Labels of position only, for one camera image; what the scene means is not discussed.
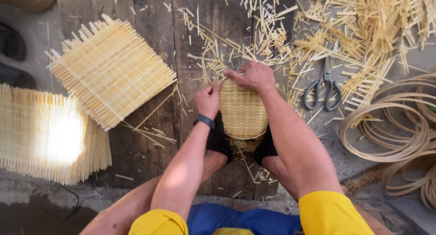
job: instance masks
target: man's right hand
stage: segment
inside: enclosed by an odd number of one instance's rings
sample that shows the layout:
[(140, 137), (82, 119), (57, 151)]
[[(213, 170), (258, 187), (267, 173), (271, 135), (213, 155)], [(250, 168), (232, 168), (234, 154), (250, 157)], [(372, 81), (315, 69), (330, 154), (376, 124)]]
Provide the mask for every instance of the man's right hand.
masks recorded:
[(260, 62), (249, 61), (247, 64), (243, 65), (239, 71), (243, 71), (244, 74), (240, 75), (231, 69), (226, 69), (223, 73), (225, 76), (233, 79), (240, 87), (256, 91), (259, 94), (270, 88), (274, 88), (274, 71), (267, 65)]

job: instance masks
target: scissors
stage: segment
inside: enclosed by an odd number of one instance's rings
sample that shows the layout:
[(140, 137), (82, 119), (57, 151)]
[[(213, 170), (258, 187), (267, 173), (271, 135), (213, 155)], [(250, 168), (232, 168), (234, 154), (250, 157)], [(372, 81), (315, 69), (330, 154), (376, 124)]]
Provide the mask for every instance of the scissors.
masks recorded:
[[(333, 52), (337, 52), (337, 40), (336, 43), (334, 44), (334, 48), (333, 48)], [(309, 110), (314, 110), (317, 106), (318, 106), (318, 100), (320, 97), (320, 86), (321, 84), (325, 81), (327, 83), (326, 87), (328, 88), (328, 93), (326, 96), (326, 100), (324, 103), (324, 108), (327, 111), (332, 111), (335, 110), (339, 104), (341, 104), (342, 101), (342, 93), (341, 93), (341, 88), (339, 88), (339, 86), (337, 85), (336, 81), (333, 81), (331, 79), (331, 70), (333, 67), (333, 63), (334, 63), (334, 57), (329, 55), (326, 57), (325, 59), (325, 65), (324, 65), (324, 72), (322, 77), (318, 80), (315, 81), (313, 84), (311, 84), (307, 89), (306, 92), (304, 93), (304, 105), (309, 109)], [(309, 106), (307, 104), (307, 96), (309, 95), (309, 92), (314, 88), (316, 88), (316, 93), (315, 93), (315, 104), (313, 106)], [(339, 98), (336, 101), (336, 104), (332, 107), (329, 107), (329, 101), (331, 98), (331, 94), (333, 92), (333, 87), (337, 90), (337, 94), (339, 95)]]

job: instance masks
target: man's left hand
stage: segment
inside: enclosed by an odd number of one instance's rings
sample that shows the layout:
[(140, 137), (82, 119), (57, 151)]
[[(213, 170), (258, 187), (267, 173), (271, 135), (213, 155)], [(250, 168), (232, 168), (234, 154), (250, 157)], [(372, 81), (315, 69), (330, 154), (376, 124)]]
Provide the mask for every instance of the man's left hand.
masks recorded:
[(219, 92), (221, 85), (221, 80), (218, 80), (214, 85), (205, 87), (195, 94), (194, 101), (199, 114), (211, 120), (215, 119), (219, 110)]

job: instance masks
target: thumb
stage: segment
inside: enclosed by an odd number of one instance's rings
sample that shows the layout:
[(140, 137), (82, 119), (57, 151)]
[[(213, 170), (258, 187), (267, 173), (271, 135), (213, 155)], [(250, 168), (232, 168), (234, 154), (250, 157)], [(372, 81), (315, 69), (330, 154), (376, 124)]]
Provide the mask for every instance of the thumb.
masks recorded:
[(226, 69), (223, 71), (224, 75), (231, 78), (232, 80), (234, 80), (237, 85), (241, 86), (241, 84), (243, 83), (243, 76), (239, 75), (237, 72), (231, 70), (231, 69)]
[(219, 92), (221, 91), (221, 86), (222, 86), (222, 81), (218, 80), (215, 84), (214, 87), (212, 88), (212, 94), (213, 96), (218, 96)]

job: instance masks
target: black cable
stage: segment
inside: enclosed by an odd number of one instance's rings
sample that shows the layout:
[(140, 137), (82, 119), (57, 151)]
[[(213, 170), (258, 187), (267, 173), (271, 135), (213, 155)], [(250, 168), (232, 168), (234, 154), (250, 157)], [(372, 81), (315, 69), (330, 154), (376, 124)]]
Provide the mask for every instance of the black cable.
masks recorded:
[(77, 198), (77, 204), (76, 204), (76, 207), (74, 208), (74, 210), (73, 210), (73, 212), (71, 212), (68, 216), (65, 216), (65, 217), (63, 217), (61, 220), (65, 220), (66, 218), (68, 218), (68, 217), (70, 217), (70, 216), (72, 216), (76, 211), (77, 211), (77, 208), (79, 207), (79, 195), (77, 195), (76, 193), (74, 193), (73, 191), (70, 191), (70, 190), (68, 190), (68, 188), (66, 188), (64, 185), (62, 185), (61, 184), (61, 186), (65, 189), (65, 190), (67, 190), (68, 192), (70, 192), (70, 193), (72, 193), (74, 196), (76, 196), (76, 198)]

